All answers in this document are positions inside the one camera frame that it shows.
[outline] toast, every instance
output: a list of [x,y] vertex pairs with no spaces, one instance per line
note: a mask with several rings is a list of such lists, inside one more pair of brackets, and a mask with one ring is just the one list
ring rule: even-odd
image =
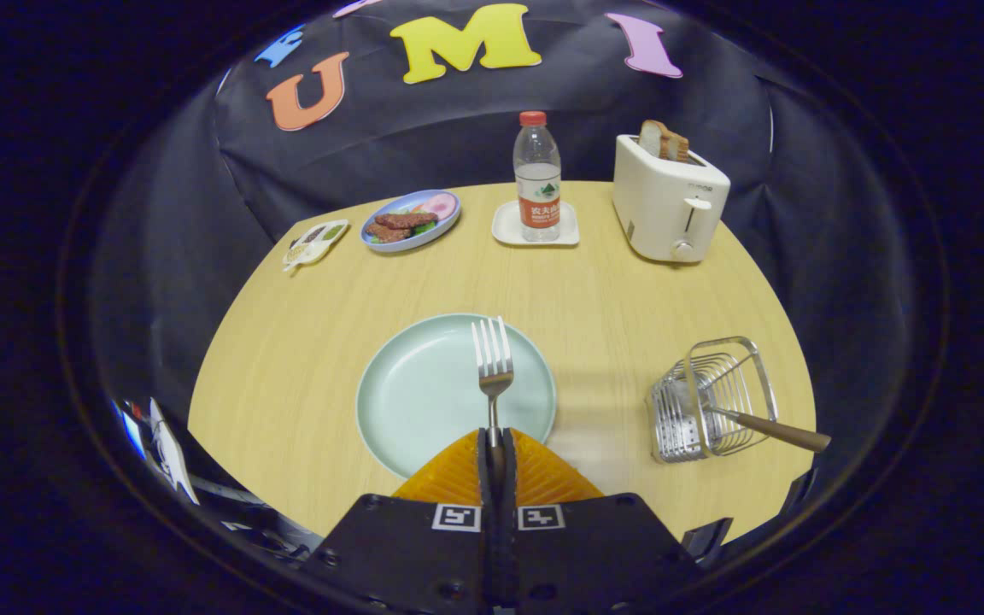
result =
[[690,161],[690,140],[671,132],[661,121],[644,120],[640,127],[639,143],[649,155],[664,160]]

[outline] red bottle cap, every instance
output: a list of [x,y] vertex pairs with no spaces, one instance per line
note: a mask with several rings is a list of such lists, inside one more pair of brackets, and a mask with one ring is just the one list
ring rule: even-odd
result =
[[544,126],[546,125],[546,112],[543,110],[524,110],[518,114],[518,122],[523,126]]

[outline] metal fork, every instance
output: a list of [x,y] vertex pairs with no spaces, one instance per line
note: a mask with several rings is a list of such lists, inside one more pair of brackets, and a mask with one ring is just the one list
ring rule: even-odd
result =
[[[492,448],[500,447],[500,415],[496,410],[496,397],[515,380],[515,365],[511,360],[511,345],[507,342],[507,328],[503,324],[503,316],[496,316],[496,319],[500,322],[499,336],[496,336],[495,322],[492,319],[487,319],[487,327],[484,320],[480,320],[479,336],[477,323],[469,324],[473,331],[473,347],[477,350],[477,380],[480,382],[481,392],[489,397],[489,446]],[[500,354],[500,346],[503,347],[503,354]]]

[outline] blue plate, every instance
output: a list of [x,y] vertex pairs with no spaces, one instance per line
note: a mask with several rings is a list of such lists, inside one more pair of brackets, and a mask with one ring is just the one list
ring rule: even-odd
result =
[[[355,393],[355,423],[371,454],[408,478],[443,448],[488,427],[488,397],[477,385],[469,323],[484,316],[443,314],[399,332],[367,363]],[[507,325],[515,379],[496,402],[500,427],[546,441],[557,415],[557,386],[534,343]]]
[[[375,215],[380,214],[397,214],[397,213],[409,213],[413,207],[420,205],[421,202],[430,199],[434,195],[450,195],[454,199],[454,212],[446,218],[446,220],[440,220],[436,223],[433,229],[415,235],[415,237],[407,238],[407,240],[401,240],[399,242],[393,243],[374,243],[372,238],[374,235],[366,232],[366,228],[370,225],[374,225]],[[418,192],[411,192],[398,199],[391,200],[387,202],[382,209],[375,211],[371,214],[371,218],[367,219],[367,222],[363,223],[362,229],[360,229],[360,237],[363,237],[363,243],[366,243],[367,248],[375,250],[375,252],[403,252],[406,249],[417,248],[417,246],[423,245],[430,241],[435,241],[440,235],[450,230],[450,226],[454,225],[454,222],[458,221],[458,215],[461,215],[461,200],[458,199],[458,195],[454,194],[449,190],[421,190]]]

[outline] table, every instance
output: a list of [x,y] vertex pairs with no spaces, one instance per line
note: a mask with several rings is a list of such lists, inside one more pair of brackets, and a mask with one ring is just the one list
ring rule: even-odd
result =
[[[676,538],[733,517],[731,540],[780,511],[810,452],[769,439],[727,458],[664,465],[651,456],[645,394],[706,339],[752,339],[782,423],[815,429],[800,343],[727,226],[698,265],[646,261],[618,225],[612,184],[564,182],[581,242],[509,248],[491,225],[515,198],[514,183],[450,190],[460,220],[410,252],[375,253],[360,241],[363,222],[389,199],[298,222],[277,242],[231,304],[196,379],[188,427],[215,460],[279,513],[328,534],[359,495],[391,495],[402,483],[356,429],[367,362],[418,320],[502,314],[534,340],[557,382],[547,445],[604,493],[643,495]],[[323,260],[281,272],[293,238],[341,218],[352,227]]]

